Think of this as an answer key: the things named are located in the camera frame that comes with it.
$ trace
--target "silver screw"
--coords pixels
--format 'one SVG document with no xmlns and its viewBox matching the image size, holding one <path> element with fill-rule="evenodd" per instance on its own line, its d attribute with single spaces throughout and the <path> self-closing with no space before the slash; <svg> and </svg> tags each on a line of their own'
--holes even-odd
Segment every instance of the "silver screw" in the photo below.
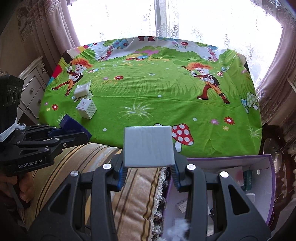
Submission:
<svg viewBox="0 0 296 241">
<path fill-rule="evenodd" d="M 106 163 L 106 164 L 103 165 L 103 168 L 105 170 L 109 170 L 111 167 L 112 167 L 112 165 L 110 163 Z"/>
<path fill-rule="evenodd" d="M 76 171 L 76 170 L 70 172 L 70 175 L 71 175 L 72 177 L 76 177 L 76 176 L 78 176 L 78 174 L 79 174 L 79 172 Z"/>
<path fill-rule="evenodd" d="M 187 165 L 187 169 L 190 170 L 190 171 L 193 171 L 195 170 L 196 166 L 194 164 L 188 164 Z"/>
<path fill-rule="evenodd" d="M 228 172 L 220 172 L 220 176 L 223 177 L 223 178 L 227 178 L 229 176 Z"/>
</svg>

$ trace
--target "green blanket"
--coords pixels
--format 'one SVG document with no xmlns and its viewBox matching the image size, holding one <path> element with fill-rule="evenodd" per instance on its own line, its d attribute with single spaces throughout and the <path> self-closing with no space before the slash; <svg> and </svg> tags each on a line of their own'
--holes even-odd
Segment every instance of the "green blanket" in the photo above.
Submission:
<svg viewBox="0 0 296 241">
<path fill-rule="evenodd" d="M 97 111 L 82 118 L 73 96 L 91 80 Z M 250 74 L 233 50 L 179 39 L 135 37 L 67 51 L 48 85 L 40 122 L 58 126 L 65 114 L 91 142 L 122 148 L 126 126 L 172 126 L 187 157 L 256 155 L 262 125 Z"/>
</svg>

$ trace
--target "red flower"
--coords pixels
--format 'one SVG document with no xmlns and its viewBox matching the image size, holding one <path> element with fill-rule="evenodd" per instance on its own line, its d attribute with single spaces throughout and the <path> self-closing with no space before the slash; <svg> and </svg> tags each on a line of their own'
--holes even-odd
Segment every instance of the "red flower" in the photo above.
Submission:
<svg viewBox="0 0 296 241">
<path fill-rule="evenodd" d="M 58 108 L 59 108 L 59 106 L 58 106 L 57 104 L 53 104 L 53 105 L 52 105 L 52 109 L 53 109 L 53 110 L 57 110 Z"/>
<path fill-rule="evenodd" d="M 235 125 L 234 120 L 229 116 L 224 118 L 224 122 L 226 122 L 229 125 Z"/>
<path fill-rule="evenodd" d="M 115 76 L 114 79 L 115 80 L 122 80 L 123 79 L 123 76 L 122 75 L 118 75 L 118 76 Z"/>
</svg>

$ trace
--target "gold striped upholstery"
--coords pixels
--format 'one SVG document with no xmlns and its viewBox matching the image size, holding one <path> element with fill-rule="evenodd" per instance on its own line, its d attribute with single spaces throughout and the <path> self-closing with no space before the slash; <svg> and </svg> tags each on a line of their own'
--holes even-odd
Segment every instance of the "gold striped upholstery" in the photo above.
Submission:
<svg viewBox="0 0 296 241">
<path fill-rule="evenodd" d="M 72 170 L 94 171 L 107 163 L 121 149 L 89 143 L 64 149 L 53 166 L 33 172 L 35 197 L 30 208 L 19 210 L 27 228 L 46 204 L 49 197 Z M 155 205 L 159 168 L 130 168 L 126 184 L 119 193 L 112 193 L 112 208 L 119 240 L 149 240 L 150 218 Z M 86 204 L 86 220 L 90 215 L 90 197 Z"/>
</svg>

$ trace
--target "white dresser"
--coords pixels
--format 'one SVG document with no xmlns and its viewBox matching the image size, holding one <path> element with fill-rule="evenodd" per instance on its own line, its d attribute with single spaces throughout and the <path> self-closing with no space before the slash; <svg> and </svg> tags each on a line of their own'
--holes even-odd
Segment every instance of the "white dresser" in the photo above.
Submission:
<svg viewBox="0 0 296 241">
<path fill-rule="evenodd" d="M 49 82 L 49 75 L 42 62 L 42 56 L 35 59 L 19 76 L 24 80 L 17 119 L 25 113 L 35 124 L 39 121 L 39 109 L 44 91 Z"/>
</svg>

